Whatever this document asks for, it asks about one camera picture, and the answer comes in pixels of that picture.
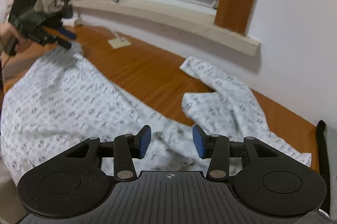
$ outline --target human hand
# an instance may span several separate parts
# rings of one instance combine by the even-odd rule
[[[0,41],[2,41],[5,48],[11,36],[15,36],[19,43],[15,47],[17,53],[21,53],[32,45],[32,41],[23,37],[11,23],[0,25]]]

